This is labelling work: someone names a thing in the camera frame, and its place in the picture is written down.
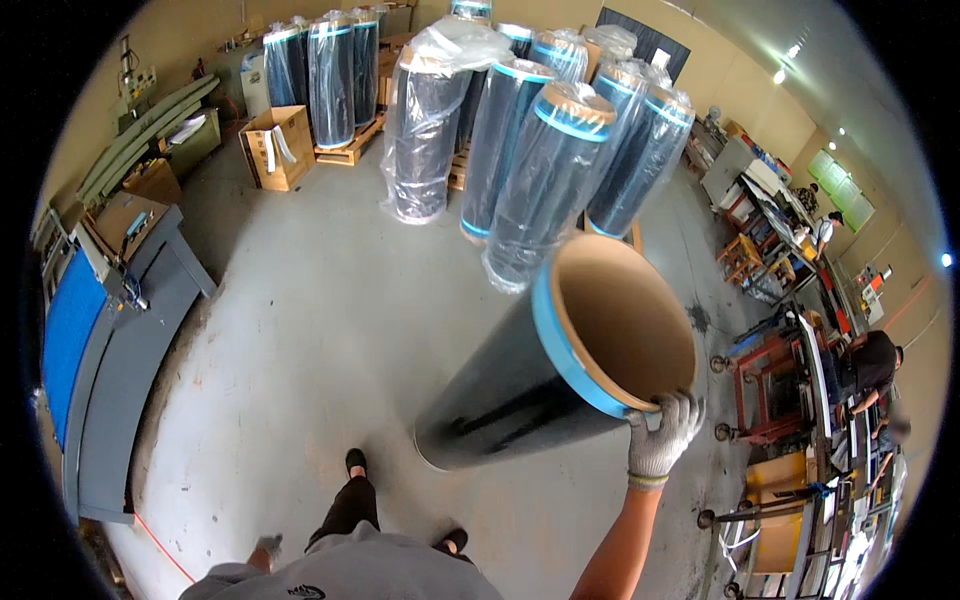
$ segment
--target red metal frame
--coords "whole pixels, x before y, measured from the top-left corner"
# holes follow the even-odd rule
[[[736,425],[739,433],[733,439],[735,442],[746,444],[769,444],[779,438],[800,431],[804,425],[804,418],[798,410],[787,417],[777,420],[771,420],[767,407],[767,394],[764,386],[764,380],[774,370],[784,366],[793,365],[793,351],[799,346],[799,342],[794,341],[790,344],[790,352],[786,355],[773,360],[759,372],[750,371],[751,365],[770,355],[775,349],[783,348],[784,341],[779,337],[771,337],[759,348],[748,353],[741,359],[737,359],[733,367],[733,394],[736,397]],[[743,405],[743,374],[749,372],[756,379],[756,403],[759,411],[759,424],[756,427],[747,429],[747,419]]]

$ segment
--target shoe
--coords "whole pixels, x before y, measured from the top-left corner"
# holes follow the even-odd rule
[[[457,551],[455,554],[460,554],[464,551],[464,548],[467,547],[467,532],[463,527],[457,527],[450,533],[443,536],[440,540],[440,543],[444,543],[446,540],[452,541],[453,545],[457,546]]]
[[[347,451],[347,478],[350,477],[350,470],[354,467],[363,467],[364,473],[367,471],[367,456],[360,448],[351,448]]]

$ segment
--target foot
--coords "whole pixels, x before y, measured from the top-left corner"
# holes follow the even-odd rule
[[[367,457],[360,448],[351,448],[347,452],[347,477],[367,476]]]
[[[467,546],[467,539],[467,532],[462,527],[457,527],[444,536],[441,544],[449,548],[451,553],[460,554]]]

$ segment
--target white knit glove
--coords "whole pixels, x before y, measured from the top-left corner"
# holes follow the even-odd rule
[[[256,541],[256,547],[266,550],[267,554],[270,555],[270,562],[273,563],[276,561],[277,557],[280,556],[280,543],[282,541],[283,534],[276,534],[275,536],[262,536]]]
[[[643,413],[629,409],[624,418],[630,422],[630,466],[628,485],[644,492],[659,490],[667,473],[693,440],[707,415],[703,398],[678,391],[654,396],[660,405],[662,420],[655,431],[647,429]]]

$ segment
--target wooden pallet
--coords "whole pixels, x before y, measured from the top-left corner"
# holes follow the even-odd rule
[[[313,152],[317,156],[317,162],[343,164],[348,167],[355,167],[357,160],[360,159],[360,155],[370,146],[373,135],[383,129],[383,124],[386,121],[387,113],[378,112],[370,123],[357,130],[353,136],[353,140],[346,146],[332,150],[317,148],[315,146]]]
[[[467,159],[470,156],[470,144],[467,145],[450,162],[450,175],[446,178],[446,186],[450,189],[467,189]]]

